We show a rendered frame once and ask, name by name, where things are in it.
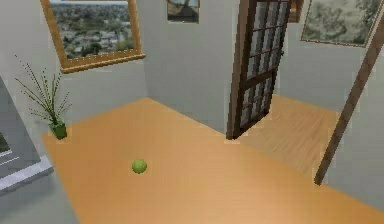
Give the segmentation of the dark wooden glazed door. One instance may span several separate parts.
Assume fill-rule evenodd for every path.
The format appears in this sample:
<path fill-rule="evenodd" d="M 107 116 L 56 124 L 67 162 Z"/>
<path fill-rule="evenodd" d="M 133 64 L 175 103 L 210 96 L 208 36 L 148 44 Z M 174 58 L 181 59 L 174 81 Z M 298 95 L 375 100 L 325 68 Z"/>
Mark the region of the dark wooden glazed door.
<path fill-rule="evenodd" d="M 226 137 L 268 115 L 292 0 L 240 0 Z"/>

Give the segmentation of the white framed window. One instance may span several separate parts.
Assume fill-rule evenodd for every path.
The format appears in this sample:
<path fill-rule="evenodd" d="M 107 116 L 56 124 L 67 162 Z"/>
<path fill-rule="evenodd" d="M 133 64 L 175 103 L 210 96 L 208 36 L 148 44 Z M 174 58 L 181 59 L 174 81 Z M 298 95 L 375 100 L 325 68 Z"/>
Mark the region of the white framed window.
<path fill-rule="evenodd" d="M 0 197 L 53 171 L 49 159 L 39 156 L 0 77 Z"/>

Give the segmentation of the brown wooden door frame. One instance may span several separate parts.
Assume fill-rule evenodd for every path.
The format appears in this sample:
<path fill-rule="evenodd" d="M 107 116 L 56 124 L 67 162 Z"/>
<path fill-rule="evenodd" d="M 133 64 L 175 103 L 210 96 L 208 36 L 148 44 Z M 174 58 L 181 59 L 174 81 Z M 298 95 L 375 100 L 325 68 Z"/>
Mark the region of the brown wooden door frame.
<path fill-rule="evenodd" d="M 332 162 L 332 159 L 336 153 L 339 143 L 343 137 L 343 134 L 348 126 L 348 123 L 353 115 L 353 112 L 357 106 L 357 103 L 361 97 L 364 87 L 368 81 L 368 78 L 372 72 L 373 66 L 380 54 L 381 48 L 384 45 L 384 14 L 380 17 L 377 29 L 373 35 L 373 38 L 369 44 L 367 52 L 364 56 L 360 69 L 355 77 L 355 81 L 348 95 L 348 98 L 343 107 L 342 113 L 338 119 L 337 125 L 325 150 L 324 156 L 321 160 L 319 168 L 314 177 L 314 183 L 321 185 L 328 168 Z"/>

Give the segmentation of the green ball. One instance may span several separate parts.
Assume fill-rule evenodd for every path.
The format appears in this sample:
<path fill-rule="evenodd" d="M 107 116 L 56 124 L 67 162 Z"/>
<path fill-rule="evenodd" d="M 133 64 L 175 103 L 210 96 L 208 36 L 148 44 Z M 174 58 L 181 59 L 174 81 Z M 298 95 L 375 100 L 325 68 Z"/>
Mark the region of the green ball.
<path fill-rule="evenodd" d="M 136 159 L 132 163 L 132 170 L 136 174 L 141 174 L 147 169 L 147 163 L 144 159 Z"/>

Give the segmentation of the green potted house plant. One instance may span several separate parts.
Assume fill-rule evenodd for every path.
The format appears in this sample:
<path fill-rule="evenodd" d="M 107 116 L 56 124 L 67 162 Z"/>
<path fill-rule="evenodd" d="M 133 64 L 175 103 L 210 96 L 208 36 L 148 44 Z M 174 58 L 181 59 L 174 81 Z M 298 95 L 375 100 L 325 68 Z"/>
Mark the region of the green potted house plant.
<path fill-rule="evenodd" d="M 56 105 L 56 98 L 62 81 L 62 74 L 54 74 L 52 79 L 49 80 L 46 75 L 46 69 L 43 69 L 40 79 L 37 79 L 36 74 L 27 62 L 22 62 L 18 56 L 15 56 L 15 58 L 19 61 L 19 64 L 25 70 L 31 81 L 36 85 L 37 93 L 24 84 L 19 78 L 16 78 L 16 81 L 22 86 L 21 92 L 42 108 L 42 111 L 30 108 L 30 113 L 42 120 L 46 120 L 50 131 L 57 140 L 66 138 L 67 126 L 61 119 L 61 115 L 70 107 L 70 104 L 68 103 L 69 93 L 66 93 L 59 106 Z"/>

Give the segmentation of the small framed picture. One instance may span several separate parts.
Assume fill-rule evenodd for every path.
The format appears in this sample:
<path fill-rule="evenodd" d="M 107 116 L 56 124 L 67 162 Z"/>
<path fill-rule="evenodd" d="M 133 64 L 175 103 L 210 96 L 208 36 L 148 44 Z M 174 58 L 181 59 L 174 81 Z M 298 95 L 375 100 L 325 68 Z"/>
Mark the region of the small framed picture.
<path fill-rule="evenodd" d="M 200 0 L 166 0 L 166 3 L 168 21 L 199 23 Z"/>

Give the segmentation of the large framed landscape picture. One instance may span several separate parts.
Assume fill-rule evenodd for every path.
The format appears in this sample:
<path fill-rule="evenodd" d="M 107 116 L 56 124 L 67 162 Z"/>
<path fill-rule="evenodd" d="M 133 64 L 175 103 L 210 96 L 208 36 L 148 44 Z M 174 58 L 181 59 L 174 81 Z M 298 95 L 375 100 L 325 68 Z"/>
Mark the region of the large framed landscape picture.
<path fill-rule="evenodd" d="M 364 48 L 384 0 L 310 0 L 301 40 Z"/>

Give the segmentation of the wooden framed window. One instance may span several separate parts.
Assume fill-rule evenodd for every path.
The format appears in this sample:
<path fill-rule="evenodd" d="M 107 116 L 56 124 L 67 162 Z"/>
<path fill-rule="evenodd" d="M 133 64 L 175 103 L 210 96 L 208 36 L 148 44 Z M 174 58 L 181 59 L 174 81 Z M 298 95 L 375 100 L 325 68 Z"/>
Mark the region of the wooden framed window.
<path fill-rule="evenodd" d="M 64 74 L 143 59 L 136 0 L 40 0 Z"/>

